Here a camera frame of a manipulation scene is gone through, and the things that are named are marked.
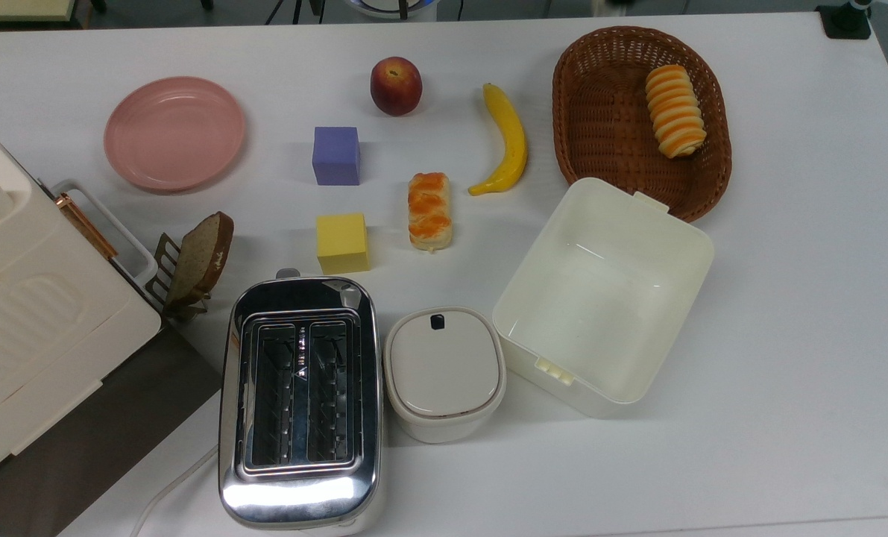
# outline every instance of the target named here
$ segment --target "yellow banana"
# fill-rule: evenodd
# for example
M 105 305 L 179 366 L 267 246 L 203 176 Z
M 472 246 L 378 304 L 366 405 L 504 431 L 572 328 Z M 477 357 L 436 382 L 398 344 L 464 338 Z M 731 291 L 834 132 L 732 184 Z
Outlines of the yellow banana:
M 468 188 L 471 196 L 509 190 L 526 168 L 526 134 L 513 104 L 503 90 L 493 84 L 484 84 L 484 102 L 503 135 L 504 157 L 487 180 Z

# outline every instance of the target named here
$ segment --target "apple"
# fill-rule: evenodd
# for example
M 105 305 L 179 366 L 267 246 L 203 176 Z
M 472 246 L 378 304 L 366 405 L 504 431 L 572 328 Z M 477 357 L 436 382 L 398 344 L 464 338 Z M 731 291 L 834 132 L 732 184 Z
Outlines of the apple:
M 390 116 L 403 116 L 417 108 L 421 94 L 421 73 L 405 58 L 382 59 L 371 70 L 371 98 Z

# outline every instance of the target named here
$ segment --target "wicker basket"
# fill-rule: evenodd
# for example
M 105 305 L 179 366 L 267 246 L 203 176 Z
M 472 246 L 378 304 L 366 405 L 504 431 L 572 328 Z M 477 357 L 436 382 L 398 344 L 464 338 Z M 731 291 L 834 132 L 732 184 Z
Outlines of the wicker basket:
M 692 156 L 673 160 L 659 153 L 645 92 L 646 75 L 667 64 L 689 72 L 707 133 Z M 553 72 L 553 143 L 570 184 L 598 177 L 641 190 L 686 222 L 719 203 L 732 173 L 716 75 L 682 41 L 651 28 L 601 28 L 563 52 Z

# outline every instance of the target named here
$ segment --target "purple cube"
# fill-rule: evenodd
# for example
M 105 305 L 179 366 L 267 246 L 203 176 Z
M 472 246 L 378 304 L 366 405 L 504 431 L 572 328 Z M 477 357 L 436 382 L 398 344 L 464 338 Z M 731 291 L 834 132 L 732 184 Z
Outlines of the purple cube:
M 318 184 L 361 184 L 357 127 L 315 127 L 311 156 Z

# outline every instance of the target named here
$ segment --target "table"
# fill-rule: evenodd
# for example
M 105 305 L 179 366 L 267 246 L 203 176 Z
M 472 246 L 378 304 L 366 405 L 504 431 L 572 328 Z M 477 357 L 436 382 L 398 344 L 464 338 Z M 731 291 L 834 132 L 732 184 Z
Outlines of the table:
M 417 445 L 393 426 L 389 505 L 375 534 L 589 535 L 888 517 L 888 68 L 877 41 L 827 40 L 815 13 L 630 22 L 691 45 L 726 99 L 734 167 L 719 205 L 696 222 L 716 246 L 702 293 L 649 394 L 614 419 L 584 418 L 511 375 L 494 417 L 463 442 Z M 211 312 L 183 328 L 218 366 L 227 312 L 243 289 L 284 266 L 318 272 L 318 214 L 365 212 L 374 268 L 354 277 L 384 331 L 426 307 L 489 313 L 565 191 L 550 136 L 552 68 L 604 24 L 611 20 L 0 35 L 0 142 L 47 184 L 82 180 L 150 247 L 160 232 L 180 237 L 216 210 L 235 219 Z M 406 118 L 381 115 L 366 89 L 371 66 L 393 54 L 407 55 L 426 82 Z M 154 196 L 114 174 L 101 136 L 123 96 L 169 75 L 229 89 L 249 131 L 227 177 Z M 486 81 L 520 110 L 530 161 L 513 190 L 470 198 L 462 189 L 502 151 L 482 106 Z M 318 125 L 358 127 L 361 186 L 315 185 Z M 454 244 L 421 254 L 406 241 L 406 181 L 438 170 L 457 193 Z M 204 453 L 215 439 L 185 442 Z M 176 462 L 174 475 L 182 469 Z M 198 485 L 187 500 L 215 492 L 212 479 Z
M 218 395 L 212 397 L 133 468 L 103 497 L 100 497 L 60 537 L 129 535 L 148 500 L 191 467 L 208 448 L 201 449 L 202 436 L 218 435 Z M 257 537 L 273 535 L 249 530 L 225 515 L 218 494 L 209 485 L 215 480 L 214 456 L 188 480 L 164 497 L 144 524 L 140 536 Z M 412 534 L 423 534 L 414 531 Z M 362 535 L 381 535 L 380 530 Z M 671 533 L 632 534 L 634 537 L 888 537 L 888 518 L 836 520 L 772 526 L 716 527 Z

